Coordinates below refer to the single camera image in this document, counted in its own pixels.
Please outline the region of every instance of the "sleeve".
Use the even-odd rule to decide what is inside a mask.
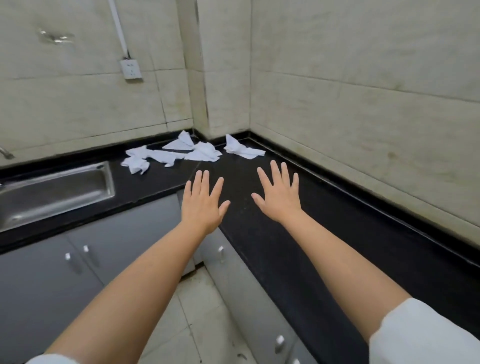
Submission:
[[[480,363],[480,341],[410,298],[388,313],[370,338],[370,363]]]
[[[58,354],[43,354],[30,359],[26,364],[78,364],[75,360]]]

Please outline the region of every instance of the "tiled floor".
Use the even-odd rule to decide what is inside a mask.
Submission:
[[[205,267],[180,282],[140,364],[256,364]]]

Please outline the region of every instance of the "tiled wall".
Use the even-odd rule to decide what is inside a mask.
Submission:
[[[116,4],[142,83],[123,79],[107,0],[0,2],[0,146],[16,156],[0,167],[192,126],[175,0]]]
[[[177,0],[195,127],[208,137],[250,121],[251,0]]]
[[[252,0],[251,128],[480,243],[480,4]]]

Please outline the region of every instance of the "white power socket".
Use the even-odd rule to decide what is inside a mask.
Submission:
[[[142,78],[137,60],[121,60],[120,66],[126,80]]]

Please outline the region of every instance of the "countertop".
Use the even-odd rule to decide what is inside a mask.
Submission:
[[[264,149],[250,138],[242,143]],[[89,162],[106,157],[98,155]],[[299,174],[302,208],[310,216],[413,297],[480,338],[477,262],[472,264],[429,235],[280,154],[268,150],[265,157],[247,160],[224,153],[214,163],[182,160],[170,168],[153,161],[144,175],[130,175],[128,168],[120,166],[124,158],[120,152],[108,155],[116,197],[0,233],[0,253],[161,198],[181,189],[198,168],[209,170],[211,181],[225,178],[221,200],[232,202],[220,229],[318,363],[367,363],[367,344],[335,303],[307,256],[283,227],[264,216],[252,201],[252,192],[262,193],[256,168],[260,166],[269,174],[270,160],[275,159],[286,161],[291,174]]]

